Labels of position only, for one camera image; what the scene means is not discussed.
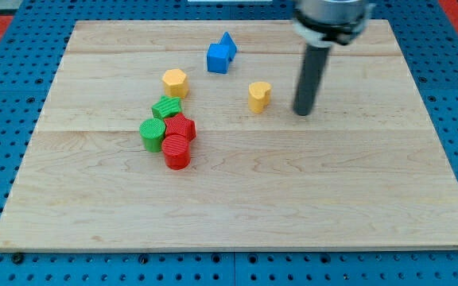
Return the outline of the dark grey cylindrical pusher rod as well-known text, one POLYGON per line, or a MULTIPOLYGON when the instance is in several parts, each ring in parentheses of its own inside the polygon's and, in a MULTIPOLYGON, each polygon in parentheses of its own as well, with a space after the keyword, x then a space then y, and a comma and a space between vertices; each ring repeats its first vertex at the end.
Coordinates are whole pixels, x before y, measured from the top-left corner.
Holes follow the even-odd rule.
POLYGON ((329 53, 330 48, 306 45, 293 100, 293 111, 297 115, 311 114, 329 53))

